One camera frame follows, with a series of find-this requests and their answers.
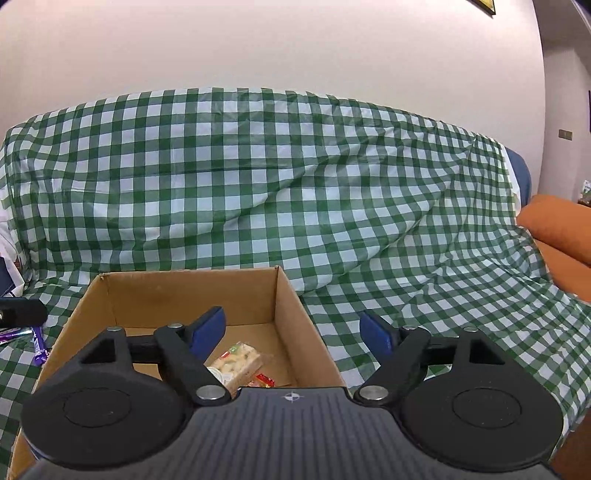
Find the light switch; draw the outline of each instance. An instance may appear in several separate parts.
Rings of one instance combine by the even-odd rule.
[[[573,133],[568,130],[558,130],[558,137],[564,138],[565,140],[572,140]]]

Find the picture frame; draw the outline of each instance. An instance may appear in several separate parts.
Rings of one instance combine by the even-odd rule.
[[[473,4],[482,8],[489,15],[496,15],[495,0],[471,0]]]

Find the white wall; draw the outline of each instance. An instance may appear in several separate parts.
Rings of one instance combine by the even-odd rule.
[[[467,0],[11,0],[0,10],[0,131],[144,90],[308,90],[494,137],[525,158],[535,190],[544,135],[535,12],[532,0],[497,9],[490,17]]]
[[[540,193],[576,200],[591,180],[589,90],[591,77],[573,48],[544,49],[546,131]],[[569,130],[573,139],[558,137]]]

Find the purple candy bar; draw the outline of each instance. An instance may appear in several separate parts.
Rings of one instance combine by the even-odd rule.
[[[45,346],[45,342],[43,340],[43,332],[41,331],[40,327],[33,327],[31,328],[33,331],[33,345],[35,346],[35,357],[33,358],[33,363],[36,366],[40,367],[45,362],[47,362],[47,357],[49,356],[49,352]]]
[[[16,340],[17,338],[20,338],[25,335],[29,335],[30,333],[32,333],[32,330],[28,327],[27,328],[13,328],[13,329],[7,330],[6,332],[1,332],[0,333],[0,345],[6,345],[7,343],[10,343],[13,340]]]

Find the white cloth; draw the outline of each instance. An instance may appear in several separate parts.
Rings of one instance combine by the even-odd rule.
[[[14,283],[12,293],[16,297],[22,296],[25,282],[16,266],[17,248],[8,228],[8,215],[0,207],[0,257],[4,259],[8,273]]]

